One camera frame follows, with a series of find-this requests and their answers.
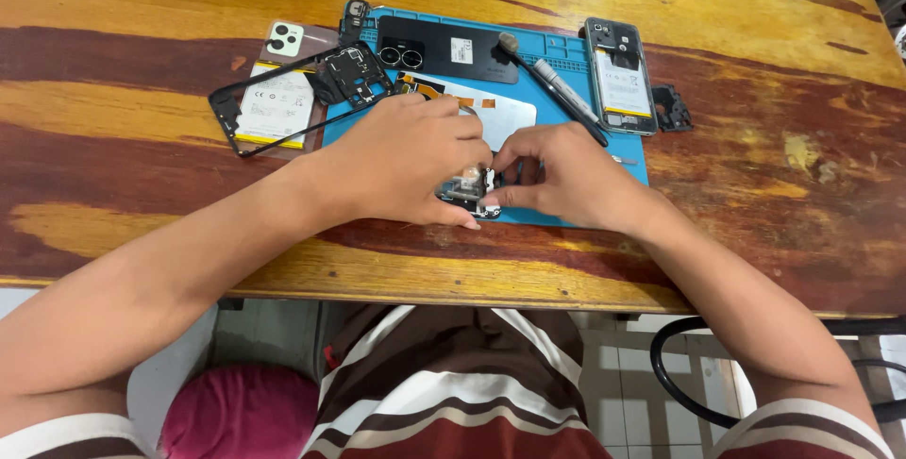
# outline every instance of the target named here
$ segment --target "forearm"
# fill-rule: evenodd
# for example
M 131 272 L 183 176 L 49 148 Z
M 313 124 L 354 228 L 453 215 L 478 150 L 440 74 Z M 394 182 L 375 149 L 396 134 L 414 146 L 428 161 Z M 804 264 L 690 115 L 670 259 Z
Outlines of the forearm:
M 317 196 L 290 195 L 304 182 L 287 176 L 277 172 L 119 247 L 0 320 L 2 390 L 62 390 L 133 367 L 244 277 L 333 225 Z
M 638 239 L 741 363 L 759 404 L 831 390 L 853 393 L 845 409 L 871 418 L 843 349 L 805 305 L 666 200 L 655 216 Z

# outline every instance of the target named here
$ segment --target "camera lens ring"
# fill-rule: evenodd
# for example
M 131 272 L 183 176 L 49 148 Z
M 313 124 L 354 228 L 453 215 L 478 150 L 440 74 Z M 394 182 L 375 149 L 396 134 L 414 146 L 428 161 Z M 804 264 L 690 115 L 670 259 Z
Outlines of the camera lens ring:
M 381 63 L 393 66 L 400 62 L 400 51 L 392 47 L 381 48 L 378 57 Z
M 419 54 L 418 52 L 416 52 L 414 50 L 407 50 L 406 52 L 403 52 L 402 56 L 400 56 L 400 60 L 402 60 L 403 65 L 406 65 L 409 68 L 420 67 L 421 63 L 423 61 L 421 58 L 421 54 Z

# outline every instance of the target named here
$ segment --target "black phone back cover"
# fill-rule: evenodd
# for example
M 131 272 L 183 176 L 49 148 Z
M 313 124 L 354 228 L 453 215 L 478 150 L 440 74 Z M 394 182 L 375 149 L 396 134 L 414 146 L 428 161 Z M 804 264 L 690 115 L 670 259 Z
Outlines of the black phone back cover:
M 440 24 L 414 18 L 381 17 L 378 20 L 378 52 L 384 38 L 422 42 L 424 61 L 418 71 L 426 74 L 516 83 L 517 68 L 497 46 L 500 32 L 462 25 Z

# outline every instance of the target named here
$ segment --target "smartphone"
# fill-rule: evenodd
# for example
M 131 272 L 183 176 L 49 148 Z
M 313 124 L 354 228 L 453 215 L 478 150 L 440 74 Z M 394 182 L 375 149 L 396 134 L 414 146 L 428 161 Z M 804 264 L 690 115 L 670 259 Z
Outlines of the smartphone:
M 585 44 L 592 65 L 593 108 L 598 125 L 611 132 L 655 134 L 658 118 L 639 29 L 615 20 L 588 17 Z

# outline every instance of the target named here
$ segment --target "hand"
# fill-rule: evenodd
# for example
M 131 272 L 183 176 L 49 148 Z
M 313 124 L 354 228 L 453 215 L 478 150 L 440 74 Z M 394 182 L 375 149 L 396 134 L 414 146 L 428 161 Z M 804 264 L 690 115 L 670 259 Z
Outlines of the hand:
M 460 116 L 455 98 L 402 94 L 384 98 L 339 140 L 296 160 L 309 159 L 336 223 L 373 217 L 481 229 L 471 213 L 434 196 L 450 176 L 491 164 L 481 134 L 481 120 Z
M 517 130 L 491 168 L 503 171 L 505 186 L 489 193 L 484 204 L 532 208 L 583 227 L 639 234 L 666 201 L 574 121 Z M 517 176 L 520 184 L 514 185 Z

